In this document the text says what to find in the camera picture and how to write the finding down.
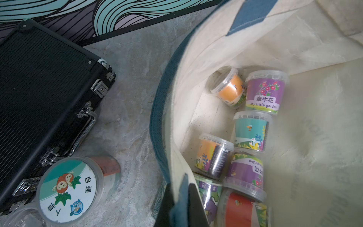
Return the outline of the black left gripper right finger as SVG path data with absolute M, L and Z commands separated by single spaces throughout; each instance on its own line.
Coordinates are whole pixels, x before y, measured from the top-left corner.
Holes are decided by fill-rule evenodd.
M 192 183 L 188 187 L 188 227 L 209 227 L 199 190 Z

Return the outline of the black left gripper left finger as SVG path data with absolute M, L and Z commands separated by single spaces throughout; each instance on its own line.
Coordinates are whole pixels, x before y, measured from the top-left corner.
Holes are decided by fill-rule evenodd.
M 167 184 L 161 201 L 161 206 L 154 224 L 154 227 L 171 227 L 170 211 L 174 207 L 174 198 L 171 191 L 171 184 Z

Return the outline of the beige canvas tote bag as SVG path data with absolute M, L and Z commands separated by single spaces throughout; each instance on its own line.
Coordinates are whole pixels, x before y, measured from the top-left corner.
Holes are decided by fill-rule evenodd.
M 199 136 L 234 145 L 233 117 L 248 110 L 210 91 L 231 67 L 246 87 L 254 71 L 289 76 L 258 152 L 272 227 L 362 226 L 362 1 L 222 1 L 171 57 L 151 112 L 151 141 L 174 198 L 172 227 L 188 227 L 194 173 L 210 178 L 195 167 Z M 221 178 L 210 178 L 222 192 L 233 153 Z

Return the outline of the purple label seed jar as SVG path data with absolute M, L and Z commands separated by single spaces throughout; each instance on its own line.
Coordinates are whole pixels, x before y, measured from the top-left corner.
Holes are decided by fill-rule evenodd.
M 261 155 L 244 148 L 235 148 L 223 186 L 264 202 L 264 164 Z

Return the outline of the teal label seed jar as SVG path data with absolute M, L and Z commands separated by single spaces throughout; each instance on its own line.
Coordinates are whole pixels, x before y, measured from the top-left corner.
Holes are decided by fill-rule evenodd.
M 120 180 L 121 166 L 111 156 L 65 158 L 41 177 L 36 206 L 46 223 L 68 227 L 111 197 Z

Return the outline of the purple eggplant label jar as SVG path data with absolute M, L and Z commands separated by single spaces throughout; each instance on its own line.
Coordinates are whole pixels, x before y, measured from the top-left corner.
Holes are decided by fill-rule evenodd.
M 213 227 L 215 225 L 218 203 L 222 193 L 222 184 L 196 173 L 194 173 L 194 177 L 209 226 Z

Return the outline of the red carrot label jar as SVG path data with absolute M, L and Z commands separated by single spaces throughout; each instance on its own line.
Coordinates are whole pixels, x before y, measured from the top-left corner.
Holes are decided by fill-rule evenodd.
M 218 203 L 215 226 L 272 227 L 272 208 L 240 192 L 224 189 Z

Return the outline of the orange rainbow label jar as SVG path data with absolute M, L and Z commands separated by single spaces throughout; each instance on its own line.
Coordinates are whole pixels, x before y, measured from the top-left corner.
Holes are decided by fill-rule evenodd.
M 233 150 L 233 143 L 204 132 L 199 136 L 195 167 L 205 176 L 220 179 Z

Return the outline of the teal bee label jar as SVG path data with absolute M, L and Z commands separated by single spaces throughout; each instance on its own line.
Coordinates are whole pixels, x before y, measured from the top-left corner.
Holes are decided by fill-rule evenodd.
M 261 111 L 246 110 L 235 113 L 233 120 L 234 146 L 264 152 L 272 116 Z

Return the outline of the orange label small jar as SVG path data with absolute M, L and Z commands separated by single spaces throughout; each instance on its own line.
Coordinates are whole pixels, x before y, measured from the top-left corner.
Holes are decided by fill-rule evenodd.
M 234 67 L 219 75 L 210 91 L 233 109 L 239 108 L 247 96 L 244 81 Z

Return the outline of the purple white label jar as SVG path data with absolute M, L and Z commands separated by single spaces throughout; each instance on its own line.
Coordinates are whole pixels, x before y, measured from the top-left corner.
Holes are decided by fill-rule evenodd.
M 246 109 L 278 114 L 288 79 L 287 73 L 278 70 L 251 72 L 245 80 Z

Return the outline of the black hard case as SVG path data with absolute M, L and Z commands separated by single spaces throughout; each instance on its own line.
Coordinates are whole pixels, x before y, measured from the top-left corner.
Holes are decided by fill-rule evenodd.
M 106 60 L 32 19 L 1 41 L 1 215 L 76 152 L 115 80 Z

